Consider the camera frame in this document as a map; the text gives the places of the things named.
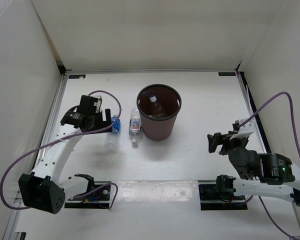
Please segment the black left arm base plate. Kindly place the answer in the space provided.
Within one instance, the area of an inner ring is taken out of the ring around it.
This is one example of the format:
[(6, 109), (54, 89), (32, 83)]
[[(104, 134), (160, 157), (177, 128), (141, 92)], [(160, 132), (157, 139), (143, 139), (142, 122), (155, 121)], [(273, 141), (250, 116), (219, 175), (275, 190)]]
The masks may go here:
[(65, 209), (108, 209), (110, 207), (111, 185), (100, 188), (98, 191), (85, 196), (81, 200), (67, 200)]

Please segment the blue label Pocari Sweat bottle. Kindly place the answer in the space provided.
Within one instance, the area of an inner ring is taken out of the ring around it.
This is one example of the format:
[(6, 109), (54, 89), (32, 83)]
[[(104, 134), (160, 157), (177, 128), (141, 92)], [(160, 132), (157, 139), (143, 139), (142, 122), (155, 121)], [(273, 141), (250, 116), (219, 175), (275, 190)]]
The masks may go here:
[(121, 132), (121, 120), (117, 115), (113, 115), (111, 122), (115, 124), (112, 126), (112, 131), (106, 134), (104, 146), (107, 152), (115, 152), (119, 147), (119, 136)]

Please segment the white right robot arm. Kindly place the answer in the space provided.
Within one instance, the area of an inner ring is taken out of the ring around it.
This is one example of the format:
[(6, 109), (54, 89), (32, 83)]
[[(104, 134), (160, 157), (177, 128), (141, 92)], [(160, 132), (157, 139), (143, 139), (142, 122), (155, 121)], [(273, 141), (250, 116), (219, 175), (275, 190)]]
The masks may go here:
[(220, 200), (230, 196), (260, 196), (285, 200), (300, 207), (300, 168), (278, 153), (257, 153), (246, 148), (252, 131), (208, 134), (208, 152), (221, 147), (238, 177), (222, 174), (216, 178), (214, 193)]

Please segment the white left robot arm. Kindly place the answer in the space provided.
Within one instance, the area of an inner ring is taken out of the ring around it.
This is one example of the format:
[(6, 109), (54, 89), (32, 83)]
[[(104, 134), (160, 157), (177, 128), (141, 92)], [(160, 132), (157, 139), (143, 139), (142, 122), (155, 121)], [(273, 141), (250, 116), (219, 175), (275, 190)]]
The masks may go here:
[(57, 214), (68, 200), (90, 200), (100, 188), (92, 176), (77, 173), (61, 180), (63, 168), (84, 134), (111, 132), (111, 110), (104, 113), (96, 107), (68, 111), (61, 120), (58, 134), (62, 137), (48, 144), (47, 151), (29, 174), (18, 180), (23, 204), (28, 208)]

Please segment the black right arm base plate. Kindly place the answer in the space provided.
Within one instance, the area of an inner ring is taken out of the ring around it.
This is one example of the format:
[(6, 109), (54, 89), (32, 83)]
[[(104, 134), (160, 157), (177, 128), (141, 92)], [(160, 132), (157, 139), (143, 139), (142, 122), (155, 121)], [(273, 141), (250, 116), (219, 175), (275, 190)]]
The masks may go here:
[(198, 184), (201, 211), (245, 211), (248, 210), (244, 195), (233, 196), (230, 193), (217, 192), (215, 183)]

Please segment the orange white label clear bottle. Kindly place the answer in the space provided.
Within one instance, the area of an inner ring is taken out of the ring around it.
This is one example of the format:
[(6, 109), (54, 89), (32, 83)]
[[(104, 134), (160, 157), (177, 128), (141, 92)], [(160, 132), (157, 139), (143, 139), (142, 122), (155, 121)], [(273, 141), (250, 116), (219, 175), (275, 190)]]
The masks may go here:
[(133, 148), (138, 148), (143, 137), (141, 115), (137, 108), (130, 112), (128, 134)]

